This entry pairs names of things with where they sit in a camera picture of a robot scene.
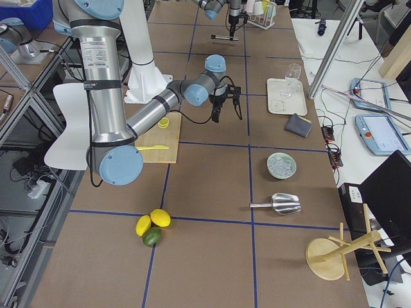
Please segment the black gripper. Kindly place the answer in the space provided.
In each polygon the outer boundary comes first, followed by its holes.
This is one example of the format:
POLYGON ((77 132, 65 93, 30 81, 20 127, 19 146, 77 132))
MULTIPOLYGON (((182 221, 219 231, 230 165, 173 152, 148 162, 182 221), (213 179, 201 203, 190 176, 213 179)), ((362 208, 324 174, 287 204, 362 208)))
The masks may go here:
POLYGON ((234 12, 233 10, 228 11, 228 23, 229 23, 229 35, 234 36, 237 29, 241 28, 248 21, 248 13, 244 11, 234 12), (243 24, 238 27, 240 20, 243 20, 243 24))
POLYGON ((215 123, 220 122, 221 108, 227 99, 232 99, 234 111, 239 120, 243 119, 240 105, 241 87, 235 85, 223 85, 209 95, 209 101, 213 106, 211 119, 215 123))

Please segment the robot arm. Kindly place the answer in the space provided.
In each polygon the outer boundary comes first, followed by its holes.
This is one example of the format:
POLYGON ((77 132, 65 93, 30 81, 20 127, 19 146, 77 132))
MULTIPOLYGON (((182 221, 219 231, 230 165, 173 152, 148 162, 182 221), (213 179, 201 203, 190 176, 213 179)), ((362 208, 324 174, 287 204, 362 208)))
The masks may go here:
POLYGON ((241 89, 227 76, 223 56, 208 56, 204 71, 193 80, 169 80, 160 72, 142 1, 53 1, 52 5, 55 29, 80 43, 89 117, 86 163, 91 174, 104 182, 126 185, 139 176, 143 156, 135 141, 182 101, 194 106, 210 101, 212 121, 218 120, 227 99, 241 114, 241 89), (128 95, 144 105, 132 117, 125 115, 119 36, 125 38, 132 65, 128 95))
POLYGON ((228 36, 211 35, 212 39, 237 41, 238 37, 235 36, 235 32, 243 27, 249 18, 248 13, 242 8, 243 1, 240 0, 194 0, 193 1, 199 8, 205 12, 205 16, 214 20, 218 14, 227 5, 227 16, 225 20, 225 26, 229 31, 228 36))

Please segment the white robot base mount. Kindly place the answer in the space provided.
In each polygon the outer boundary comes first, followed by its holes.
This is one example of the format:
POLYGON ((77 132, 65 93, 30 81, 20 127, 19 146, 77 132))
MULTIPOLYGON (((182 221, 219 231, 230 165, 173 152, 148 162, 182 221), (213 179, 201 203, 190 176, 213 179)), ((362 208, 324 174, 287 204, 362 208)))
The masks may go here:
POLYGON ((124 1, 120 22, 132 62, 125 102, 146 104, 173 76, 163 75, 155 64, 143 1, 124 1))

